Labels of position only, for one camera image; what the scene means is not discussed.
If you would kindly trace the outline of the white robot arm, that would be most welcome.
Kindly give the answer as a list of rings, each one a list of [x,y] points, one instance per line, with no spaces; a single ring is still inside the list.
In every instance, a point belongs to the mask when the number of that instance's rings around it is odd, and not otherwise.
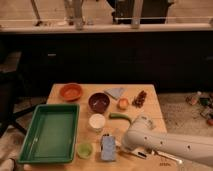
[[[124,133],[121,147],[126,151],[144,147],[213,167],[213,137],[165,133],[152,128],[152,120],[139,115]]]

